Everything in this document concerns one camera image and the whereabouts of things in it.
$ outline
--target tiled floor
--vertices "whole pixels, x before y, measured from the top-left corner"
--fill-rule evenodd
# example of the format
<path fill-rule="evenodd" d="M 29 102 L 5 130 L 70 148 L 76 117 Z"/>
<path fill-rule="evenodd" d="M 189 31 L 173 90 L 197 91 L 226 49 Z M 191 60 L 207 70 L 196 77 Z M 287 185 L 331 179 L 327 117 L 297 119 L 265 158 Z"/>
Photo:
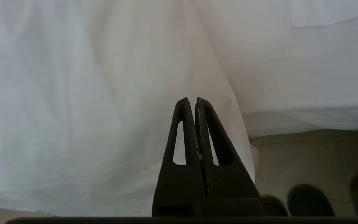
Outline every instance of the tiled floor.
<path fill-rule="evenodd" d="M 358 132 L 320 130 L 250 139 L 259 152 L 256 187 L 285 205 L 291 188 L 311 184 L 337 216 L 355 216 L 349 191 L 358 174 Z"/>

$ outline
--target white fabric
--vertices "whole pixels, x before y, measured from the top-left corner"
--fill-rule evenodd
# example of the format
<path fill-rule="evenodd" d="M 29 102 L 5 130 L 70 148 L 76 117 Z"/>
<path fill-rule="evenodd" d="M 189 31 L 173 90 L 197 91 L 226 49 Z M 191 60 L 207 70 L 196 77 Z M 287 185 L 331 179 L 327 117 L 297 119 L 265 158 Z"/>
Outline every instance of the white fabric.
<path fill-rule="evenodd" d="M 293 27 L 326 26 L 358 17 L 358 0 L 292 0 Z"/>
<path fill-rule="evenodd" d="M 294 28 L 291 0 L 195 5 L 250 136 L 358 129 L 358 17 Z"/>
<path fill-rule="evenodd" d="M 191 2 L 1 1 L 0 207 L 151 215 L 186 96 L 214 105 L 254 179 L 233 90 Z"/>

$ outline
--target white cloth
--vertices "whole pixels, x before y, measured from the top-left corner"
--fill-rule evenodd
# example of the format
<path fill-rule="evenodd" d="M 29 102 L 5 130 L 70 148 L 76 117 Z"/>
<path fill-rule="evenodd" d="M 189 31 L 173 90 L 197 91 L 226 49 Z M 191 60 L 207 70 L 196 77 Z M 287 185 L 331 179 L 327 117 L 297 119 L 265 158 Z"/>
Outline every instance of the white cloth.
<path fill-rule="evenodd" d="M 326 26 L 358 17 L 358 0 L 292 0 L 293 27 Z"/>
<path fill-rule="evenodd" d="M 0 1 L 0 207 L 151 215 L 186 96 L 213 104 L 254 179 L 237 101 L 191 2 Z"/>
<path fill-rule="evenodd" d="M 195 5 L 250 136 L 358 129 L 358 17 L 294 28 L 291 0 Z"/>

